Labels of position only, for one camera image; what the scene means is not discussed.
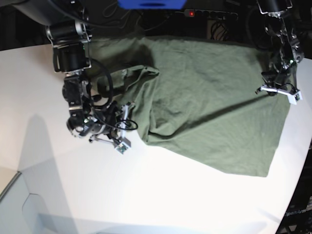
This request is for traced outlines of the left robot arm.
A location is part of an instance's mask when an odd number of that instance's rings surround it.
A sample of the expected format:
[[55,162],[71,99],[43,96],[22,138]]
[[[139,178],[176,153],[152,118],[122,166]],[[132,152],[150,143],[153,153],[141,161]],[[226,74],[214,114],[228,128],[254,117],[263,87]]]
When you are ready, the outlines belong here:
[[293,4],[290,0],[258,0],[257,5],[267,20],[265,31],[275,44],[269,70],[261,73],[264,84],[256,93],[265,91],[271,96],[281,94],[289,102],[297,103],[302,95],[297,88],[296,71],[304,53],[291,15]]

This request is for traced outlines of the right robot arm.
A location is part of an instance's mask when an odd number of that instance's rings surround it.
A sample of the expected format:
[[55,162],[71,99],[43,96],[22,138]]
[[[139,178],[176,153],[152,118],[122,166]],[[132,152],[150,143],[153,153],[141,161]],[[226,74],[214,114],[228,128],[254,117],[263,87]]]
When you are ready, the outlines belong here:
[[[90,56],[92,38],[88,11],[79,0],[10,0],[20,12],[45,26],[45,32],[53,49],[55,72],[65,75],[62,94],[68,103],[70,117],[66,125],[75,137],[89,137],[90,142],[99,141],[101,135],[108,137],[117,150],[131,147],[126,132],[132,131],[128,119],[130,105],[121,108],[113,100],[113,79],[108,69]],[[104,104],[98,105],[101,95],[91,94],[91,78],[87,69],[99,67],[99,74],[108,81],[108,95]]]

